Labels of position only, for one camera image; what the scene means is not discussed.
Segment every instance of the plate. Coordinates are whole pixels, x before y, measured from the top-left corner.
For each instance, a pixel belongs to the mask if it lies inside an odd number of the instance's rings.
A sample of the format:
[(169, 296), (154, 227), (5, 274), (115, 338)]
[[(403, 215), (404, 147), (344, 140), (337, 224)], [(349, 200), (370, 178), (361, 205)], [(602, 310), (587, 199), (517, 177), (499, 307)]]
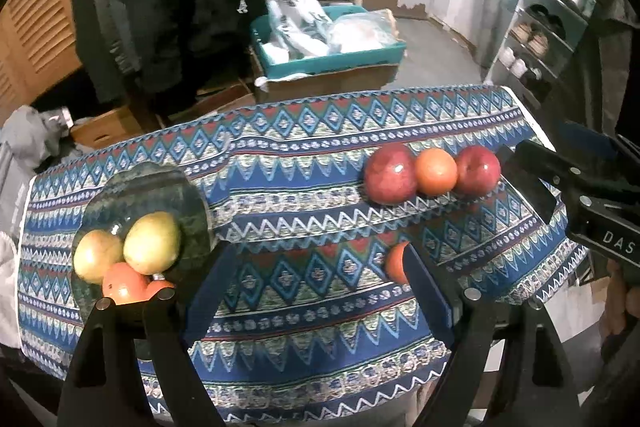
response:
[[(190, 271), (204, 266), (211, 245), (205, 202), (176, 168), (144, 162), (114, 175), (87, 204), (71, 253), (76, 253), (78, 243), (91, 230), (108, 230), (124, 241), (140, 217), (159, 211), (171, 213), (180, 227), (178, 261), (164, 272), (165, 279), (178, 286)], [(102, 297), (102, 289), (83, 281), (73, 271), (71, 291), (85, 324), (95, 301)]]

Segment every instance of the screw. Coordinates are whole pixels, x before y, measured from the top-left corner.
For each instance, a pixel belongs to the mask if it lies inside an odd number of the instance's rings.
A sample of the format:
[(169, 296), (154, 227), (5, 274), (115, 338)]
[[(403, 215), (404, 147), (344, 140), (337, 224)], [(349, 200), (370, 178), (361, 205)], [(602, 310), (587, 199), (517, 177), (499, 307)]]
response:
[(467, 288), (465, 290), (465, 297), (470, 301), (478, 301), (482, 297), (482, 294), (478, 288)]
[(99, 299), (95, 303), (95, 307), (98, 308), (99, 310), (105, 310), (109, 306), (111, 306), (111, 299), (108, 297), (103, 297), (102, 299)]
[(162, 288), (158, 292), (158, 298), (161, 301), (168, 301), (175, 295), (175, 290), (173, 288)]

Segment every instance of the blue patterned tablecloth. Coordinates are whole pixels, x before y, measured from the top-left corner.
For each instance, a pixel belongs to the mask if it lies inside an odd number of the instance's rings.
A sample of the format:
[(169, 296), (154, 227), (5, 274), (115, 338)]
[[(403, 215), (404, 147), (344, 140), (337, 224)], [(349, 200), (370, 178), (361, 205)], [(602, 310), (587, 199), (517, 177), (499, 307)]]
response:
[[(140, 162), (178, 166), (206, 200), (218, 237), (253, 253), (190, 349), (228, 421), (316, 419), (371, 407), (436, 377), (447, 358), (411, 289), (390, 282), (388, 248), (410, 240), (498, 299), (546, 301), (585, 256), (506, 181), (477, 201), (362, 196), (363, 163), (385, 142), (415, 152), (492, 150), (534, 138), (500, 87), (361, 92), (241, 108), (122, 142), (33, 182), (20, 242), (22, 350), (64, 378), (82, 321), (70, 247), (92, 196)], [(164, 412), (151, 363), (151, 407)]]

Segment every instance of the yellow apple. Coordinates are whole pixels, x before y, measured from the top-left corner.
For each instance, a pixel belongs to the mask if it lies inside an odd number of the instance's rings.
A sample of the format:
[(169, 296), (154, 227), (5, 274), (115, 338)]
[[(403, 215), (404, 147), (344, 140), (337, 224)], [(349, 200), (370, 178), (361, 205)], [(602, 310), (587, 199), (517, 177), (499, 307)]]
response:
[(180, 228), (168, 212), (153, 212), (137, 220), (124, 240), (124, 260), (138, 273), (162, 273), (178, 258)]
[(105, 230), (92, 230), (78, 243), (74, 270), (83, 281), (100, 284), (112, 264), (122, 261), (122, 241)]

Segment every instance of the teal plastic bin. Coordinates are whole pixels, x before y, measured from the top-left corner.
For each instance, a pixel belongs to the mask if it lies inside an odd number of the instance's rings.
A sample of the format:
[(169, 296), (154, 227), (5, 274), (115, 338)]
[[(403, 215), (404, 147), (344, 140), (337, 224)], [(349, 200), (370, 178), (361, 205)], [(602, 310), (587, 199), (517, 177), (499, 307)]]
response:
[[(326, 6), (324, 12), (336, 20), (339, 16), (348, 13), (363, 13), (366, 10), (361, 6)], [(406, 49), (405, 42), (397, 42), (393, 46), (381, 50), (371, 50), (366, 52), (340, 53), (327, 55), (326, 57), (302, 58), (300, 60), (290, 60), (284, 64), (271, 64), (269, 57), (264, 52), (261, 43), (269, 42), (271, 37), (271, 27), (269, 16), (258, 17), (251, 24), (251, 36), (255, 54), (260, 60), (260, 65), (267, 78), (282, 78), (293, 73), (320, 74), (331, 73), (333, 71), (351, 70), (363, 66), (374, 66), (377, 64), (399, 64), (404, 57)]]

